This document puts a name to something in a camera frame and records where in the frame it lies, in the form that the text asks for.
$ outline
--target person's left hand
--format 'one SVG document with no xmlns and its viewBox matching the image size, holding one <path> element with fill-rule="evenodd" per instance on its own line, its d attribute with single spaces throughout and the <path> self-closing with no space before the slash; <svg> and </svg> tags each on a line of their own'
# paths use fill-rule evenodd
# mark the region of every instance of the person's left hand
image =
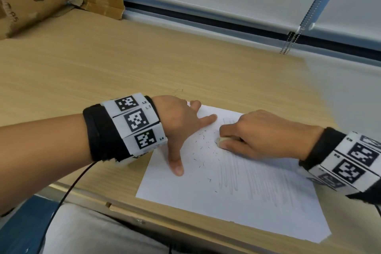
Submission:
<svg viewBox="0 0 381 254">
<path fill-rule="evenodd" d="M 201 102 L 198 100 L 191 101 L 190 107 L 186 100 L 172 95 L 159 95 L 153 97 L 152 100 L 168 138 L 169 166 L 175 175 L 182 176 L 184 168 L 180 149 L 185 140 L 199 129 L 214 123 L 217 115 L 212 114 L 199 119 L 197 112 L 201 107 Z"/>
</svg>

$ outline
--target eraser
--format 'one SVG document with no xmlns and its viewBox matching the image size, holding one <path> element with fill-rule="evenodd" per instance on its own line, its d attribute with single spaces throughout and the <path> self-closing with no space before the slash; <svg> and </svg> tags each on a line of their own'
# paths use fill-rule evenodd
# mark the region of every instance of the eraser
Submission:
<svg viewBox="0 0 381 254">
<path fill-rule="evenodd" d="M 231 137 L 219 137 L 217 140 L 216 140 L 216 144 L 217 146 L 220 148 L 219 144 L 222 142 L 222 141 L 226 141 L 226 140 L 236 140 L 236 141 L 240 141 L 241 139 L 239 137 L 236 137 L 236 136 L 231 136 Z"/>
</svg>

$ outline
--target wood grain surface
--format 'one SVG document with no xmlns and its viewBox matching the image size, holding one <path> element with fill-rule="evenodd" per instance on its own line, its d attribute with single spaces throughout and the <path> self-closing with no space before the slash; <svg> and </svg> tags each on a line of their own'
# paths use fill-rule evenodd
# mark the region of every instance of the wood grain surface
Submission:
<svg viewBox="0 0 381 254">
<path fill-rule="evenodd" d="M 0 41 L 0 125 L 79 113 L 142 92 L 199 99 L 242 113 L 265 109 L 335 127 L 312 78 L 296 57 L 73 10 Z M 317 192 L 332 235 L 320 244 L 135 198 L 149 159 L 145 155 L 125 168 L 98 163 L 77 187 L 248 252 L 381 253 L 381 219 L 375 208 L 324 187 Z M 80 172 L 58 184 L 71 184 Z"/>
</svg>

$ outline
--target hand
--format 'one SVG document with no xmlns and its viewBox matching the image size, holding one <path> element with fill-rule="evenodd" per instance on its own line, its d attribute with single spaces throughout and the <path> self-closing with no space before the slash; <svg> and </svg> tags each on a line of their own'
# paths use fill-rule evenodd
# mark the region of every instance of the hand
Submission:
<svg viewBox="0 0 381 254">
<path fill-rule="evenodd" d="M 169 166 L 177 176 L 184 174 L 183 164 L 180 157 L 180 149 L 188 137 L 199 129 L 209 126 L 217 120 L 217 116 L 198 118 L 197 112 L 201 107 L 198 100 L 190 102 L 171 95 L 160 95 L 152 98 L 160 121 L 163 124 L 165 135 L 168 138 Z"/>
<path fill-rule="evenodd" d="M 323 128 L 292 122 L 258 110 L 223 125 L 221 137 L 237 136 L 242 141 L 225 140 L 220 147 L 249 158 L 296 158 L 305 160 L 320 138 Z"/>
</svg>

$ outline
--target wire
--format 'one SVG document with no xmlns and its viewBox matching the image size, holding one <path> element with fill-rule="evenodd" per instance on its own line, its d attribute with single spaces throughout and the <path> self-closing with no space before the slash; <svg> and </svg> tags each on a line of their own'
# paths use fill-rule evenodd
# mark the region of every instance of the wire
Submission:
<svg viewBox="0 0 381 254">
<path fill-rule="evenodd" d="M 83 172 L 82 174 L 79 175 L 79 177 L 74 181 L 74 183 L 70 186 L 70 188 L 67 190 L 67 192 L 64 194 L 63 198 L 61 199 L 60 203 L 58 204 L 57 208 L 55 209 L 55 211 L 53 212 L 53 214 L 51 215 L 50 217 L 50 220 L 49 220 L 49 223 L 47 224 L 46 228 L 45 228 L 45 231 L 44 231 L 44 234 L 42 235 L 41 237 L 41 242 L 40 242 L 40 246 L 38 247 L 38 250 L 37 250 L 37 254 L 40 253 L 41 249 L 42 249 L 42 246 L 44 245 L 44 241 L 45 241 L 45 236 L 46 236 L 46 233 L 48 232 L 48 229 L 49 229 L 49 226 L 51 224 L 51 221 L 53 221 L 55 215 L 57 214 L 57 211 L 58 209 L 61 207 L 61 205 L 64 203 L 66 197 L 69 195 L 70 191 L 74 188 L 75 184 L 78 183 L 78 181 L 82 178 L 82 176 L 88 171 L 90 170 L 90 168 L 95 165 L 97 162 L 94 162 L 92 163 L 91 165 L 89 165 Z"/>
</svg>

